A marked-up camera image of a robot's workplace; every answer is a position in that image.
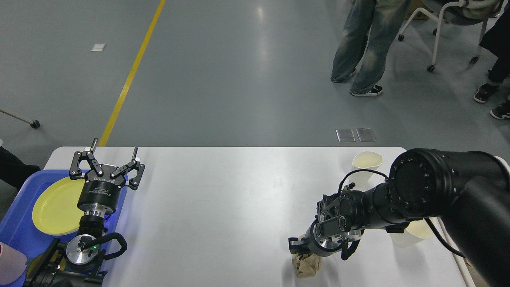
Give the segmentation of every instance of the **jeans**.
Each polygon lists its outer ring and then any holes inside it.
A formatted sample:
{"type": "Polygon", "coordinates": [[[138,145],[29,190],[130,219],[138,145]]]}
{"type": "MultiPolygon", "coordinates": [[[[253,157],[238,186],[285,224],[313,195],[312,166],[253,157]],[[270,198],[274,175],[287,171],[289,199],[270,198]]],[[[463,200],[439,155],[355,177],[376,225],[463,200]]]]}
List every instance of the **jeans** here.
{"type": "Polygon", "coordinates": [[[503,80],[510,75],[510,62],[498,58],[492,69],[489,70],[487,83],[492,86],[499,86],[503,80]]]}
{"type": "Polygon", "coordinates": [[[386,55],[410,3],[410,0],[354,0],[333,60],[331,79],[343,81],[365,55],[351,91],[370,91],[383,76],[386,55]]]}

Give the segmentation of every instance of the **gray floor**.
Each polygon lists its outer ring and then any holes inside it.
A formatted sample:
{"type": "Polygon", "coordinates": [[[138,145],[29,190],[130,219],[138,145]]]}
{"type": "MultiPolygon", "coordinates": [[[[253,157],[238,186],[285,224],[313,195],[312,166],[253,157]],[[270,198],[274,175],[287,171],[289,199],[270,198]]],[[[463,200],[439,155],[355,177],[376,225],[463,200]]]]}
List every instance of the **gray floor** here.
{"type": "MultiPolygon", "coordinates": [[[[4,147],[43,167],[54,149],[101,137],[158,3],[0,2],[0,107],[42,124],[0,114],[4,147]]],[[[483,51],[469,64],[481,24],[445,26],[431,74],[435,23],[413,22],[390,49],[384,94],[355,98],[329,80],[349,6],[168,0],[107,145],[401,146],[510,160],[510,126],[489,116],[508,88],[472,100],[495,62],[483,51]],[[339,128],[372,128],[377,141],[339,143],[339,128]]]]}

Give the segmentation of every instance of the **person's leg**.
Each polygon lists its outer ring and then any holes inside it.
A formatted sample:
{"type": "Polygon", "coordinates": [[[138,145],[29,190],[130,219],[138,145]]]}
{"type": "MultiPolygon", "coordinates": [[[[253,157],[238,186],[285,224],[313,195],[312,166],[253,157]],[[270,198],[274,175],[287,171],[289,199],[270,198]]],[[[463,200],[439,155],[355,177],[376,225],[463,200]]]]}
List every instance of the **person's leg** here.
{"type": "Polygon", "coordinates": [[[352,3],[343,38],[333,60],[332,82],[339,83],[347,78],[363,57],[375,4],[375,0],[354,0],[352,3]]]}
{"type": "Polygon", "coordinates": [[[510,75],[510,61],[498,58],[492,69],[489,70],[487,82],[479,86],[473,99],[481,104],[487,102],[508,75],[510,75]]]}
{"type": "Polygon", "coordinates": [[[8,150],[0,147],[0,179],[17,190],[21,189],[30,175],[40,170],[36,165],[24,164],[8,150]]]}
{"type": "Polygon", "coordinates": [[[354,79],[351,93],[367,93],[382,78],[386,55],[402,26],[410,3],[410,0],[377,1],[365,58],[354,79]]]}

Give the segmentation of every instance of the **crumpled brown paper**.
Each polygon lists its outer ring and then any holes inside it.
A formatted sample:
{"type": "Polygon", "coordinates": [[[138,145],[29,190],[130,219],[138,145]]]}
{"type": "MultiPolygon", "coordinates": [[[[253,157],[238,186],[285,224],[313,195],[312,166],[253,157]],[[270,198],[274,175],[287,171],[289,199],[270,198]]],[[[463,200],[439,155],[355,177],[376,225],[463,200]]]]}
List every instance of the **crumpled brown paper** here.
{"type": "Polygon", "coordinates": [[[297,278],[313,277],[322,266],[322,257],[313,253],[292,255],[292,264],[296,267],[297,278]]]}

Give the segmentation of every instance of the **blue tray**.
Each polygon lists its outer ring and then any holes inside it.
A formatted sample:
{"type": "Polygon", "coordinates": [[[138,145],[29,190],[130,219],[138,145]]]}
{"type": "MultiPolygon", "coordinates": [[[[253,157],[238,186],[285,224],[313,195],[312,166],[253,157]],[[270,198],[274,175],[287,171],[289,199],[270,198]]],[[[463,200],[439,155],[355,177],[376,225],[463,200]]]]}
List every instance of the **blue tray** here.
{"type": "MultiPolygon", "coordinates": [[[[34,259],[44,252],[56,237],[43,233],[35,227],[32,221],[32,209],[43,191],[50,185],[68,176],[69,170],[46,170],[31,175],[25,181],[4,219],[0,223],[0,242],[25,254],[29,262],[31,259],[34,259]]],[[[123,187],[120,193],[117,210],[105,223],[105,227],[108,228],[108,233],[115,231],[125,195],[126,187],[123,187]]],[[[58,238],[60,238],[62,242],[67,242],[75,236],[76,233],[73,232],[68,235],[58,236],[58,238]]],[[[21,287],[23,286],[26,276],[25,272],[16,281],[5,286],[21,287]]]]}

